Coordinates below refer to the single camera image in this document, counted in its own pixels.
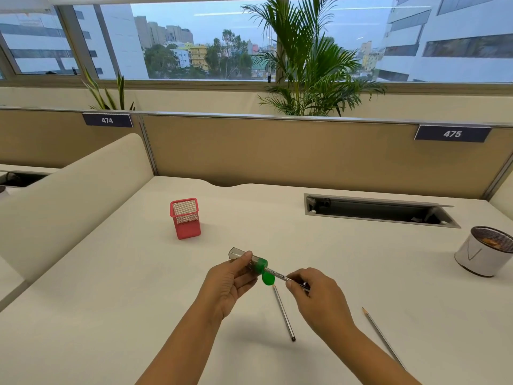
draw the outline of red mesh cup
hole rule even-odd
[[[187,239],[201,234],[200,217],[196,199],[172,201],[170,216],[173,218],[178,239]]]

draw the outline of hand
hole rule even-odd
[[[252,256],[247,251],[240,258],[220,263],[208,271],[195,303],[210,310],[214,321],[221,323],[237,299],[257,283],[257,274],[247,267]]]
[[[299,312],[324,342],[327,342],[333,332],[350,336],[357,331],[344,293],[334,279],[311,267],[299,269],[287,277],[298,282],[308,282],[310,285],[310,293],[307,293],[297,283],[286,283],[296,299]]]

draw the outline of cubicle partition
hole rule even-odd
[[[513,167],[509,124],[482,125],[490,133],[470,143],[415,140],[415,121],[96,113],[129,115],[133,127],[89,126],[80,111],[0,109],[0,164],[61,168],[137,133],[158,175],[476,199],[490,199]]]
[[[419,123],[235,115],[144,115],[160,175],[481,198],[508,166],[513,128],[484,143],[414,140]]]
[[[119,138],[143,137],[133,128],[88,126],[81,111],[0,109],[0,163],[62,168]]]

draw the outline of potted plant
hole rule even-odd
[[[105,95],[107,96],[107,101],[109,104],[105,103],[105,100],[103,100],[102,94],[99,91],[99,86],[96,83],[95,80],[91,78],[91,75],[88,73],[86,69],[84,69],[84,74],[87,78],[87,81],[89,83],[84,82],[84,85],[87,86],[87,89],[91,92],[91,94],[94,96],[94,99],[99,105],[99,109],[102,110],[117,110],[116,104],[114,103],[114,100],[112,99],[109,91],[105,89]],[[119,93],[119,109],[125,110],[125,77],[118,74],[118,93]],[[94,107],[93,105],[90,105],[89,108],[91,109],[98,109]],[[135,111],[134,102],[132,102],[132,105],[130,105],[129,111]]]
[[[361,93],[370,98],[385,93],[380,83],[354,78],[360,66],[356,51],[343,49],[325,35],[334,5],[335,0],[298,0],[298,5],[266,0],[243,6],[264,30],[272,28],[280,43],[275,54],[256,55],[258,62],[278,71],[277,83],[267,89],[271,95],[259,97],[261,104],[286,115],[328,116],[335,109],[341,116],[347,107],[361,104]]]

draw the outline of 475 sign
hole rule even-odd
[[[490,130],[489,127],[420,124],[415,140],[483,143]]]
[[[88,126],[133,128],[128,114],[82,113],[82,117]]]

